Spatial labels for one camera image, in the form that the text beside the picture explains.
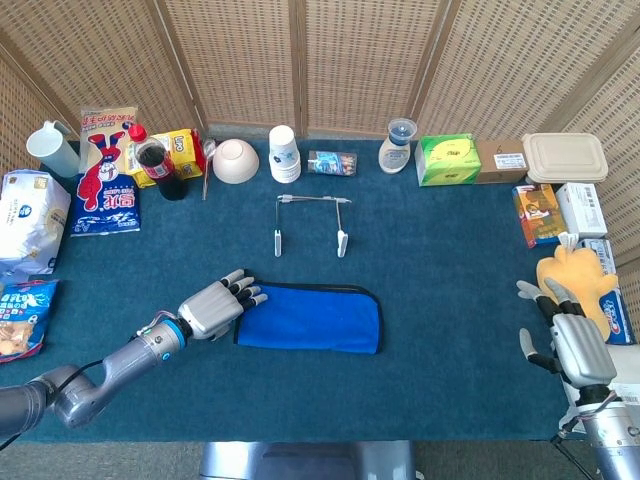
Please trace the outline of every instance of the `stack of paper cups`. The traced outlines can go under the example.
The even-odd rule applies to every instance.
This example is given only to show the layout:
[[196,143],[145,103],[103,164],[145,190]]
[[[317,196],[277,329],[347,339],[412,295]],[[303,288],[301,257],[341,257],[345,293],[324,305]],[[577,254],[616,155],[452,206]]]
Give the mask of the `stack of paper cups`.
[[294,182],[300,176],[300,152],[293,130],[287,125],[278,125],[269,132],[269,165],[271,175],[280,183]]

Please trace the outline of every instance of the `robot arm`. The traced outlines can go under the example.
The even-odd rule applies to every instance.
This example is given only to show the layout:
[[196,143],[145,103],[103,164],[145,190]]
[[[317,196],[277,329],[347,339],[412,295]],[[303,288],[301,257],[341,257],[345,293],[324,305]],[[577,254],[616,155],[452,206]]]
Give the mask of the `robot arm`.
[[236,270],[185,300],[178,316],[143,327],[102,362],[105,378],[96,386],[75,365],[66,365],[22,386],[0,389],[0,438],[19,435],[39,422],[47,408],[69,428],[89,423],[126,385],[186,347],[187,340],[215,340],[242,312],[265,300],[253,277]]
[[551,439],[551,443],[576,464],[587,478],[593,478],[564,446],[562,440],[582,421],[604,480],[640,478],[640,430],[633,425],[625,404],[608,385],[617,372],[602,335],[593,320],[586,318],[577,299],[551,279],[545,283],[558,299],[556,304],[535,285],[517,283],[522,298],[534,300],[551,332],[553,357],[537,352],[531,335],[520,330],[520,347],[527,360],[563,380],[580,392],[579,414]]

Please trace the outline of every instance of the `small package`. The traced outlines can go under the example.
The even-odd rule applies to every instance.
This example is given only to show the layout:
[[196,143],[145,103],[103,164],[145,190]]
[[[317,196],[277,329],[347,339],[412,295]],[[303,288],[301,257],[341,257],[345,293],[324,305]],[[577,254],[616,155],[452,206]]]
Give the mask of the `small package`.
[[527,246],[559,243],[558,235],[567,230],[551,185],[514,187],[513,200]]
[[[598,259],[602,270],[606,274],[616,273],[616,264],[611,252],[611,243],[605,239],[586,239],[578,243],[579,247],[590,248]],[[609,322],[611,335],[607,343],[611,345],[630,345],[636,343],[636,338],[631,327],[631,319],[627,311],[627,306],[622,298],[622,291],[619,287],[614,288],[606,295],[600,297],[600,308]]]
[[[171,161],[176,168],[178,177],[184,180],[202,175],[205,160],[197,130],[175,130],[151,136],[160,140],[164,148],[171,154]],[[136,160],[133,148],[133,143],[130,143],[125,152],[127,175],[131,175],[140,188],[155,185],[156,182],[149,178]]]
[[358,156],[355,153],[343,152],[309,152],[307,171],[325,175],[353,176],[356,174]]
[[600,238],[607,234],[607,225],[592,183],[566,183],[556,192],[562,216],[569,233],[583,238]]
[[82,111],[80,173],[71,236],[140,230],[136,184],[126,174],[123,152],[136,107]]
[[51,273],[71,196],[45,172],[7,173],[0,198],[0,274]]
[[518,183],[527,174],[520,140],[476,140],[480,172],[475,183]]
[[57,284],[57,280],[19,283],[0,293],[0,363],[40,351]]
[[473,136],[468,133],[422,137],[414,156],[421,187],[473,183],[480,171]]

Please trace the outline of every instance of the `white bag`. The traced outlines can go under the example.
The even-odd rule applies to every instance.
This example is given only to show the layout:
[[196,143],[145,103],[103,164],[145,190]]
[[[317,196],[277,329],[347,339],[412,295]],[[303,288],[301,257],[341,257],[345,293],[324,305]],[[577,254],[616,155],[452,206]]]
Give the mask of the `white bag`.
[[70,195],[48,173],[16,170],[4,176],[0,275],[53,272],[70,202]]

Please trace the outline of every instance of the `white bottle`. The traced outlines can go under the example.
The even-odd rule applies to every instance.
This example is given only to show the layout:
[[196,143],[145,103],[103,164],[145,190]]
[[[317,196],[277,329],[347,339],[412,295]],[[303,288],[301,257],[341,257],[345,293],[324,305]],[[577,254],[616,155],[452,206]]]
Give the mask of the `white bottle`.
[[418,130],[408,118],[394,118],[389,122],[389,136],[378,153],[378,163],[385,173],[398,173],[411,156],[411,139]]

